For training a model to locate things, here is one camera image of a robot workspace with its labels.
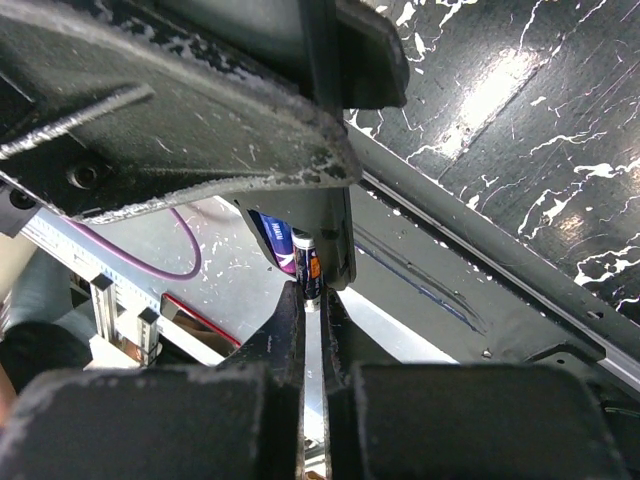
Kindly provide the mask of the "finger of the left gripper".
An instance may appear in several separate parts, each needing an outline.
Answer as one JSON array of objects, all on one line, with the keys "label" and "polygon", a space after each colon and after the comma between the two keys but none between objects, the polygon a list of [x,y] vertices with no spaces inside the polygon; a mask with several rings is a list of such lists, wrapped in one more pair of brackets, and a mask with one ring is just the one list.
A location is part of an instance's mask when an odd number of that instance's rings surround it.
[{"label": "finger of the left gripper", "polygon": [[292,190],[313,103],[248,56],[136,1],[1,5],[1,178],[109,223],[215,195]]},{"label": "finger of the left gripper", "polygon": [[362,1],[338,1],[336,14],[343,107],[403,107],[410,69],[393,22]]}]

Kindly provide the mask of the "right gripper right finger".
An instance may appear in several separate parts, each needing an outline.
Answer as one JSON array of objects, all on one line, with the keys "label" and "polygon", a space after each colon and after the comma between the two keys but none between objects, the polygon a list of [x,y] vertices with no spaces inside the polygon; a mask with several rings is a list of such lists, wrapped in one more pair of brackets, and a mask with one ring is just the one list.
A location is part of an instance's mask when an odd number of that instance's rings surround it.
[{"label": "right gripper right finger", "polygon": [[331,479],[626,479],[579,379],[541,365],[402,364],[323,291]]}]

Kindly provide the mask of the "black remote control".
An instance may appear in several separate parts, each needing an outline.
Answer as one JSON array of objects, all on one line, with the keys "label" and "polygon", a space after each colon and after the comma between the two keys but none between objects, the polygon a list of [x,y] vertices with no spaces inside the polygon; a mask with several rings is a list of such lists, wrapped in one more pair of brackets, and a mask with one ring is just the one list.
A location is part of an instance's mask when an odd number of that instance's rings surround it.
[{"label": "black remote control", "polygon": [[287,194],[245,194],[241,206],[282,213],[315,240],[326,283],[343,290],[355,280],[349,187],[361,176],[343,124],[338,11],[333,1],[165,1],[163,7],[290,83],[319,110],[320,142],[295,146],[300,161]]}]

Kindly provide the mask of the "blue purple battery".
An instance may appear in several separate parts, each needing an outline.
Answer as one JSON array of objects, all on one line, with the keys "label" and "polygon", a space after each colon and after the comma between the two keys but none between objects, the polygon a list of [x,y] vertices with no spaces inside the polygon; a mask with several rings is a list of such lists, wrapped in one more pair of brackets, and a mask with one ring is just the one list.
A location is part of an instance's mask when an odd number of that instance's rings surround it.
[{"label": "blue purple battery", "polygon": [[296,262],[291,227],[286,222],[263,213],[259,214],[259,218],[278,268],[284,273],[294,275]]}]

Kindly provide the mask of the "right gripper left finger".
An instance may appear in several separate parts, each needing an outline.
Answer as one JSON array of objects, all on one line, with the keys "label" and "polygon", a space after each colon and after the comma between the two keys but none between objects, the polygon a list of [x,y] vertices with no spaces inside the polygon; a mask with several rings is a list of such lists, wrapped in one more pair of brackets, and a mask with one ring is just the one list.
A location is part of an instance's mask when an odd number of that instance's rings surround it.
[{"label": "right gripper left finger", "polygon": [[18,398],[5,479],[300,479],[305,314],[283,285],[270,318],[217,366],[58,370]]}]

